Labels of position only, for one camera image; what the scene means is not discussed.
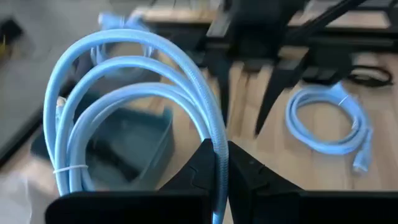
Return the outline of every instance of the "black strap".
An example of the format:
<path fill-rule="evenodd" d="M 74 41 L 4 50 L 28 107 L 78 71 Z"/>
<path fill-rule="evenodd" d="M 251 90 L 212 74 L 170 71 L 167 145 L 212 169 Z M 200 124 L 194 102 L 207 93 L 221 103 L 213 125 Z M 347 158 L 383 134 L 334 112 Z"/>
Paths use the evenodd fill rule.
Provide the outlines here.
<path fill-rule="evenodd" d="M 353 73 L 353 71 L 356 69 L 374 70 L 386 76 L 386 79 L 378 79 L 368 74 Z M 347 76 L 347 79 L 355 84 L 367 87 L 373 87 L 373 88 L 394 84 L 392 82 L 393 77 L 390 71 L 382 67 L 370 66 L 370 65 L 354 65 L 351 74 Z"/>

